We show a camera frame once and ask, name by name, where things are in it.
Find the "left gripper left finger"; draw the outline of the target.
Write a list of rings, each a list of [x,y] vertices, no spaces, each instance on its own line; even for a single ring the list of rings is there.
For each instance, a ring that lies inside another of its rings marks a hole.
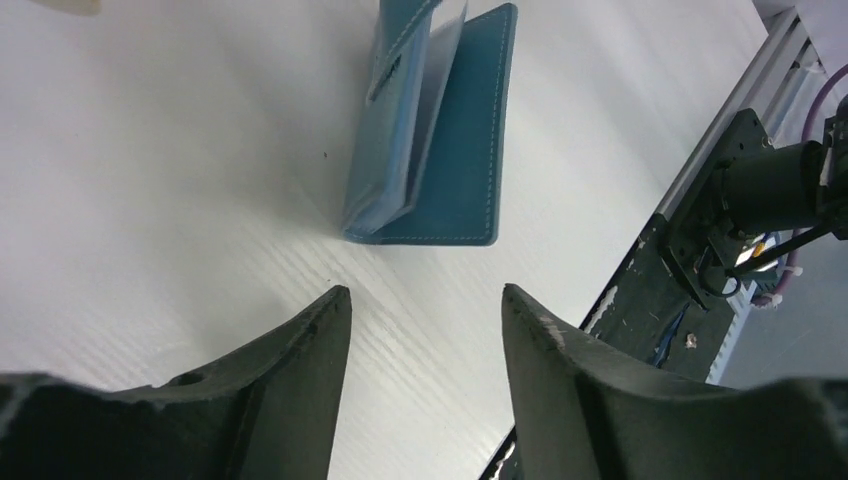
[[[324,479],[350,346],[335,286],[283,325],[159,387],[1,377],[5,479]]]

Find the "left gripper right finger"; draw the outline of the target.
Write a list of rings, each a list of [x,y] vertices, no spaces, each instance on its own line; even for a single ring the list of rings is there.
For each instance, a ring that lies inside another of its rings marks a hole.
[[[502,337],[527,479],[843,479],[847,384],[699,383],[627,356],[519,286]]]

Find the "blue leather card holder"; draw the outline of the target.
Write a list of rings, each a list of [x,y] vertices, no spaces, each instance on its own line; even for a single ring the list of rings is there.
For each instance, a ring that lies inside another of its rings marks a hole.
[[[434,1],[383,1],[341,231],[366,245],[489,246],[498,235],[518,10],[435,25]]]

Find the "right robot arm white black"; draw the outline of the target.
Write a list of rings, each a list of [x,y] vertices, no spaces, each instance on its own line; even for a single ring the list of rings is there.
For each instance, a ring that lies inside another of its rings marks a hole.
[[[847,105],[821,141],[774,148],[757,114],[736,114],[671,216],[659,252],[709,309],[751,272],[828,234],[847,238]]]

